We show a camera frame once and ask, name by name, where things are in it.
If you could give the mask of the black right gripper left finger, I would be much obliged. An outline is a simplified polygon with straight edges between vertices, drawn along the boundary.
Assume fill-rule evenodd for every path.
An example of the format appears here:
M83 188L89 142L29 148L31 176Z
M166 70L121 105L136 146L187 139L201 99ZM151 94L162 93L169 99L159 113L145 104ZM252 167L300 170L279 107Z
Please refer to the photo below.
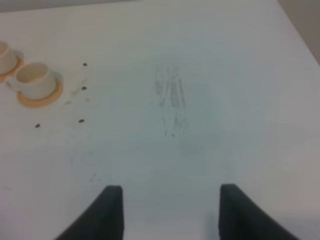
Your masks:
M104 188L93 203L72 223L58 240L122 240L124 238L123 189Z

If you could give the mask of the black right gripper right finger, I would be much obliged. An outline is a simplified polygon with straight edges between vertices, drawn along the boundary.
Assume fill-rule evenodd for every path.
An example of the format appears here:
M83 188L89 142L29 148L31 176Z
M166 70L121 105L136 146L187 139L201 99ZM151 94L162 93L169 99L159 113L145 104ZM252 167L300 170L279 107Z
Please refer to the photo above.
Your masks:
M221 240L296 240L237 185L220 187L218 230Z

